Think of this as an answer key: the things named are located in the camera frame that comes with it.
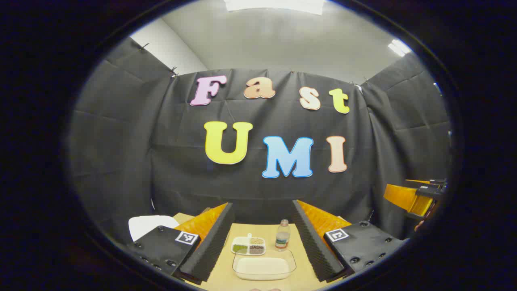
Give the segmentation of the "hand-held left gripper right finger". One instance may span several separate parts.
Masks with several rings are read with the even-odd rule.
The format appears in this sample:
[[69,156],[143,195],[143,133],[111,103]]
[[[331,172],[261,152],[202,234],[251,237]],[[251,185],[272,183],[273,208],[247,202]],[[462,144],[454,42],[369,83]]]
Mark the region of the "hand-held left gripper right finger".
[[292,201],[292,222],[319,281],[362,272],[397,252],[397,239],[369,221],[349,223],[300,200]]

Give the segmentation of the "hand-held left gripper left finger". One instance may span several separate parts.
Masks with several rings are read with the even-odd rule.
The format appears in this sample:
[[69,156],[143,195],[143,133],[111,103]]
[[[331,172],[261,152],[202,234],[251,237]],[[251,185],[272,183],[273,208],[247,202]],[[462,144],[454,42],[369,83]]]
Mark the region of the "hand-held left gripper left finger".
[[206,282],[235,220],[233,204],[224,203],[170,228],[157,226],[128,245],[132,255],[167,276]]

